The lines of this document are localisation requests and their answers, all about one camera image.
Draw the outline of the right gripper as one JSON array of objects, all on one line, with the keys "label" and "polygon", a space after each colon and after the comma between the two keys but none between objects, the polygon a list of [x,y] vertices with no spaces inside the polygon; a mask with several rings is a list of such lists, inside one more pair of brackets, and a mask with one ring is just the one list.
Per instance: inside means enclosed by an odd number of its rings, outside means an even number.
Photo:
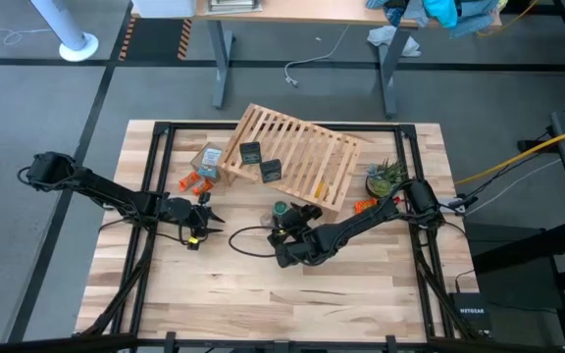
[{"label": "right gripper", "polygon": [[278,218],[277,226],[273,227],[268,235],[270,243],[284,243],[288,237],[299,241],[300,235],[310,229],[308,223],[317,220],[323,215],[320,207],[306,204],[299,206],[291,204],[286,212]]}]

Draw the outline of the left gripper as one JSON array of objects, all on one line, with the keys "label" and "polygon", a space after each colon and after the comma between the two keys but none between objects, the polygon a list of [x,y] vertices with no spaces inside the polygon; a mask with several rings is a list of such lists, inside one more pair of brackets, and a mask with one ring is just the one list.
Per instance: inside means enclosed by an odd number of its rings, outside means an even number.
[{"label": "left gripper", "polygon": [[223,232],[222,229],[208,227],[208,219],[219,223],[224,222],[211,207],[208,207],[208,203],[205,205],[200,205],[198,202],[192,204],[189,200],[180,197],[162,200],[159,204],[158,219],[161,222],[188,227],[193,235]]}]

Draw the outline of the dark green tin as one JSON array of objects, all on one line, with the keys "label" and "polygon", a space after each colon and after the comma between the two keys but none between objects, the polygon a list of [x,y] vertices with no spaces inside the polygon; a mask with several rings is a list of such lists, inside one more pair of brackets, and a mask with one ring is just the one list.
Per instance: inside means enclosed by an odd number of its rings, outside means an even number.
[{"label": "dark green tin", "polygon": [[282,178],[282,163],[279,159],[262,162],[259,168],[263,183],[274,182]]}]

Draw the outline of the black square block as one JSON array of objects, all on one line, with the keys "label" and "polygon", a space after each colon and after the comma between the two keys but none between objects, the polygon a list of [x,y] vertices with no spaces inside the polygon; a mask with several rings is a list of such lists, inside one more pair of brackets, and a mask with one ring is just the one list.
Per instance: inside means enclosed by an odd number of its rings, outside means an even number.
[{"label": "black square block", "polygon": [[254,165],[262,162],[261,145],[258,141],[241,143],[239,145],[239,153],[244,165]]}]

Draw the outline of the wooden slatted shelf rack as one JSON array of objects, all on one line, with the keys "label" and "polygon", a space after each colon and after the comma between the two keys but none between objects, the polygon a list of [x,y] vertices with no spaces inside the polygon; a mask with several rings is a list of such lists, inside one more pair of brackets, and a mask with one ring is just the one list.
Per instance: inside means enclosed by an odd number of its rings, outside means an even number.
[{"label": "wooden slatted shelf rack", "polygon": [[[269,187],[333,213],[341,210],[361,155],[361,139],[251,104],[218,162],[226,185],[237,177],[262,181],[257,165],[241,161],[239,145],[252,141],[260,143],[263,160],[282,163],[282,178]],[[330,185],[325,200],[314,197],[321,181]]]}]

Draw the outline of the brown cardboard box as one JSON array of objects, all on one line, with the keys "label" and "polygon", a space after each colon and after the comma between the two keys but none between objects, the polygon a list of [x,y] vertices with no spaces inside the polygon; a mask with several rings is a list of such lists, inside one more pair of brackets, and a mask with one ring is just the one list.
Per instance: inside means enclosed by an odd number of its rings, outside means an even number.
[{"label": "brown cardboard box", "polygon": [[[202,155],[203,155],[203,151],[205,148],[216,148],[216,149],[220,149],[223,153],[223,149],[215,144],[213,144],[212,142],[208,142],[207,144],[204,145],[204,147],[195,155],[195,157],[190,161],[190,165],[191,167],[198,173],[198,168],[200,166],[201,160],[202,160]],[[221,176],[220,176],[220,172],[218,170],[219,176],[217,178],[208,178],[208,177],[204,177],[212,182],[217,182],[220,180]]]}]

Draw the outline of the light blue packet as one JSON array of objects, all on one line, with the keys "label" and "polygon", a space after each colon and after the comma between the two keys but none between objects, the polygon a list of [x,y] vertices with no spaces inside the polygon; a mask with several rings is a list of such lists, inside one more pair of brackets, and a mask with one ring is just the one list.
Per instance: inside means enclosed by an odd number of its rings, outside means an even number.
[{"label": "light blue packet", "polygon": [[216,148],[205,148],[198,173],[202,177],[217,178],[219,176],[217,165],[222,151]]}]

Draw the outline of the white power strip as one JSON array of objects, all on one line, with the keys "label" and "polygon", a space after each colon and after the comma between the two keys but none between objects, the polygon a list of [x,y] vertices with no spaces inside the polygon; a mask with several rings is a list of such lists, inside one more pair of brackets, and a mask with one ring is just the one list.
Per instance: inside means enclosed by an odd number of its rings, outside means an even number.
[{"label": "white power strip", "polygon": [[465,214],[467,209],[478,201],[477,196],[470,197],[439,197],[438,203],[443,213],[453,212],[455,214]]}]

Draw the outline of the black network router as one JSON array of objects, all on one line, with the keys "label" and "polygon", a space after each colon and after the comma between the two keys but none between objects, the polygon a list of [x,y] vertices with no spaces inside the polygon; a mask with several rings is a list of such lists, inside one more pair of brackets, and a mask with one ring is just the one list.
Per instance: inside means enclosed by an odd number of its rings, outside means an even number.
[{"label": "black network router", "polygon": [[449,297],[472,329],[486,338],[492,338],[487,302],[480,293],[450,293]]}]

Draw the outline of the white cloth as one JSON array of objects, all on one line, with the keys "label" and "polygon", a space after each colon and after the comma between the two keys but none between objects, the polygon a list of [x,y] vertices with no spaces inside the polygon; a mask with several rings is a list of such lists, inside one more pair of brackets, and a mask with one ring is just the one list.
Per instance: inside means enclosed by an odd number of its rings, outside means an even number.
[{"label": "white cloth", "polygon": [[367,41],[375,47],[385,46],[390,48],[395,43],[396,35],[404,35],[406,41],[401,49],[401,56],[405,58],[418,58],[422,55],[420,44],[404,30],[398,29],[393,25],[384,25],[374,29],[370,29]]}]

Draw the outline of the stack of papers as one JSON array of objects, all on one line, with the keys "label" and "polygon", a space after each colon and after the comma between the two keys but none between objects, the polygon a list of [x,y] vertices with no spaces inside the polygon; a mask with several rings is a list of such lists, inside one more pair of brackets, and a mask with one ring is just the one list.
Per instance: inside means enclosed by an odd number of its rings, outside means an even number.
[{"label": "stack of papers", "polygon": [[209,0],[208,11],[211,13],[246,13],[262,10],[260,0]]}]

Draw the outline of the white pole with round base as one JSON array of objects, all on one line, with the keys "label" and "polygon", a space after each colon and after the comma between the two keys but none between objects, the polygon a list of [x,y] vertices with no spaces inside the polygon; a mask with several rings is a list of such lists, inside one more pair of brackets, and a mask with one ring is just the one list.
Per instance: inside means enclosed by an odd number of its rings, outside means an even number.
[{"label": "white pole with round base", "polygon": [[61,44],[59,55],[68,62],[82,62],[99,48],[99,40],[81,29],[63,0],[29,0]]}]

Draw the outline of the teal cloth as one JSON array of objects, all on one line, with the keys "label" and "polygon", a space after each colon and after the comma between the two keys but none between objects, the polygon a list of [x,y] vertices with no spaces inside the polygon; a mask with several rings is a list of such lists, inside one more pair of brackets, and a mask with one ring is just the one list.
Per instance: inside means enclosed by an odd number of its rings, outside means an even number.
[{"label": "teal cloth", "polygon": [[423,0],[429,17],[436,19],[443,27],[456,27],[458,11],[455,0]]}]

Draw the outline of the blue cloth pile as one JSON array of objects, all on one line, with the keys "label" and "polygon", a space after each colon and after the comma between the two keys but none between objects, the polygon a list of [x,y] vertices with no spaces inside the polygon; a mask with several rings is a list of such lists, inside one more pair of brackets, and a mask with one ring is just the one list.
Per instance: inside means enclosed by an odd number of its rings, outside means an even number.
[{"label": "blue cloth pile", "polygon": [[[423,0],[364,0],[371,10],[383,10],[387,21],[401,26],[404,20],[412,21],[417,27],[429,24],[443,27],[436,19],[429,17]],[[451,38],[474,34],[494,23],[499,0],[455,0],[458,11],[456,27],[446,28]]]}]

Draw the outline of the black aluminium table frame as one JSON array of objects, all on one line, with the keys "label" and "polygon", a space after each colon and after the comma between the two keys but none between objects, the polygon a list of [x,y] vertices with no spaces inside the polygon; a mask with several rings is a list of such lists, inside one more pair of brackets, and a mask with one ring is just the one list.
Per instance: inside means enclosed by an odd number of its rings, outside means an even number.
[{"label": "black aluminium table frame", "polygon": [[[166,190],[178,192],[189,161],[212,142],[225,148],[237,123],[174,122],[177,125]],[[139,187],[154,122],[130,121],[122,146],[115,182]],[[365,173],[371,163],[404,153],[409,175],[418,170],[436,194],[454,194],[439,125],[325,125],[361,139],[360,152],[351,152],[357,166],[343,176],[349,189],[336,219],[328,211],[318,221],[341,222],[354,215],[354,203],[366,197]],[[171,239],[155,240],[139,324],[140,338],[164,338],[167,331],[180,339],[293,340],[319,342],[424,343],[427,332],[445,336],[437,296],[427,286],[431,318],[424,322],[423,305],[414,270],[411,232],[402,221],[375,227],[353,238],[335,257],[319,267],[286,269],[275,259],[249,257],[228,246],[240,228],[259,224],[278,200],[306,204],[276,189],[238,177],[231,186],[222,181],[212,189],[212,208],[226,221],[198,251],[186,250]],[[125,267],[131,226],[106,227],[96,249],[77,315],[76,331],[92,325],[119,289]],[[437,255],[447,289],[460,272],[473,269],[463,233],[452,226],[438,231]]]}]

